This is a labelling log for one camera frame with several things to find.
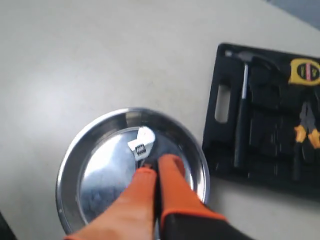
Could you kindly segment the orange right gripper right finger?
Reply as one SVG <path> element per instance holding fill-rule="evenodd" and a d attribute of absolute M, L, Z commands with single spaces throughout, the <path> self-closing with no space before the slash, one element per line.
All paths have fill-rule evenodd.
<path fill-rule="evenodd" d="M 180 157 L 165 154 L 158 160 L 162 212 L 162 240 L 250 240 L 227 219 L 207 208 L 185 180 Z"/>

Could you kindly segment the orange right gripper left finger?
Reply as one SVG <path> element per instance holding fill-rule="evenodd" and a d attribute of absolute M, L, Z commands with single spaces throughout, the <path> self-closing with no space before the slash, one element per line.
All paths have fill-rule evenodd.
<path fill-rule="evenodd" d="M 66 240 L 152 240 L 155 231 L 156 172 L 139 168 L 130 185 L 91 223 Z"/>

